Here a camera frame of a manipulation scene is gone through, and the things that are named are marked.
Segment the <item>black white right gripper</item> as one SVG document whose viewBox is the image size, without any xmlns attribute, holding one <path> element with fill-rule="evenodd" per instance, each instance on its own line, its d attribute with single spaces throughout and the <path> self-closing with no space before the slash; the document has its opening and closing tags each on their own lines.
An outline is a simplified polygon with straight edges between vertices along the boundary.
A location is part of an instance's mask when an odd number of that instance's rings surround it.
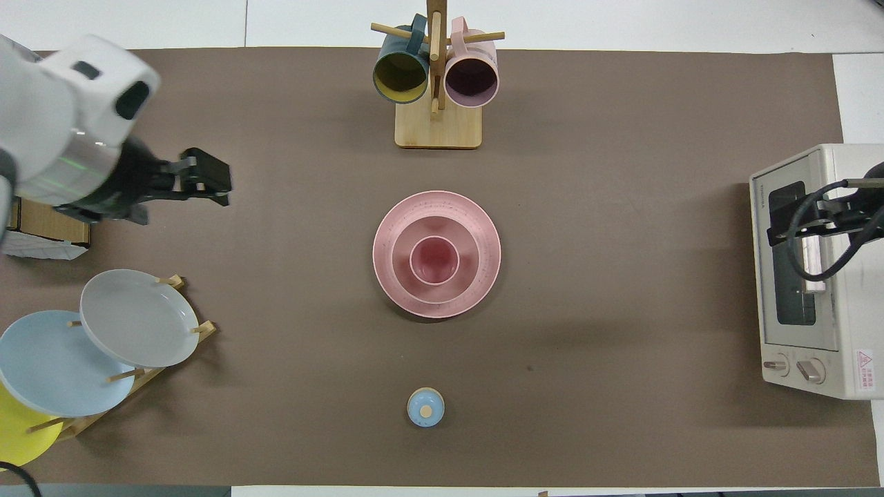
<svg viewBox="0 0 884 497">
<path fill-rule="evenodd" d="M 790 229 L 790 220 L 773 220 L 768 227 L 768 244 L 777 246 L 789 238 L 805 238 L 812 235 L 831 237 L 836 235 L 854 236 L 870 223 L 872 217 L 882 208 L 882 199 L 849 200 L 844 197 L 834 199 L 826 195 L 808 195 L 805 199 L 806 211 L 818 211 L 821 228 L 811 223 L 798 224 Z"/>
</svg>

